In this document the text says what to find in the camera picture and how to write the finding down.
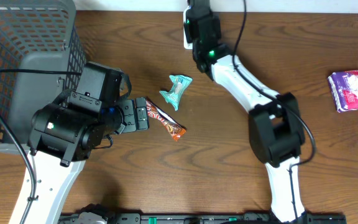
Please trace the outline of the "red orange snack bar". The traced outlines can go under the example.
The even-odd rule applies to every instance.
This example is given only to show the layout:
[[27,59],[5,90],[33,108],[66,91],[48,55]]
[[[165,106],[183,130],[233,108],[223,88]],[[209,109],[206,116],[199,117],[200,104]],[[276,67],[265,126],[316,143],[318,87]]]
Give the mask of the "red orange snack bar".
[[178,124],[172,117],[163,112],[158,106],[146,99],[147,115],[153,119],[159,120],[171,137],[178,141],[185,133],[186,129]]

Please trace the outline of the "teal candy packet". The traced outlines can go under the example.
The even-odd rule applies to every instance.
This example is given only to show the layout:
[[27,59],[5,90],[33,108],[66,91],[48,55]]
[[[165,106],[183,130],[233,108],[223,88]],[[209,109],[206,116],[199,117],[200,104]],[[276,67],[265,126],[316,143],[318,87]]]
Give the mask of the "teal candy packet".
[[175,111],[177,111],[181,96],[192,83],[193,79],[184,75],[170,75],[169,78],[172,81],[173,86],[170,91],[161,90],[160,94],[163,96],[164,100],[167,103],[170,103],[174,107]]

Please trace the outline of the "purple snack packet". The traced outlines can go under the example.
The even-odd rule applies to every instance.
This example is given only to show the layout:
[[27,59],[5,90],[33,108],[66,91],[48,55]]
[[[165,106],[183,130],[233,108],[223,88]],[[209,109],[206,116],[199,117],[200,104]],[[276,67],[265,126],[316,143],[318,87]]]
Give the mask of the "purple snack packet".
[[358,110],[358,70],[334,72],[327,80],[338,113]]

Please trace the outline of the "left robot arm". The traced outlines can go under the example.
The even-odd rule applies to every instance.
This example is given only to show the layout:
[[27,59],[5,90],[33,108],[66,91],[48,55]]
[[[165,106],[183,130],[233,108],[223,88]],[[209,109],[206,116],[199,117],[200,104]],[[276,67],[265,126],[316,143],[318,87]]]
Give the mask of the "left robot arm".
[[49,104],[32,118],[30,167],[10,223],[58,223],[67,195],[94,149],[113,135],[149,128],[146,99],[124,100],[97,117]]

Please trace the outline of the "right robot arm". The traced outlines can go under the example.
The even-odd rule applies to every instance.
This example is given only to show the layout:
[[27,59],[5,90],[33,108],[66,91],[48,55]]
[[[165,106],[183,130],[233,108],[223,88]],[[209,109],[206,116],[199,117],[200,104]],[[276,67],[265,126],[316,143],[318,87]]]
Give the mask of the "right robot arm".
[[185,42],[192,47],[198,70],[223,86],[248,114],[249,142],[267,169],[273,215],[281,223],[299,220],[305,208],[297,166],[305,134],[296,98],[264,85],[220,41],[220,20],[209,1],[189,0],[183,22]]

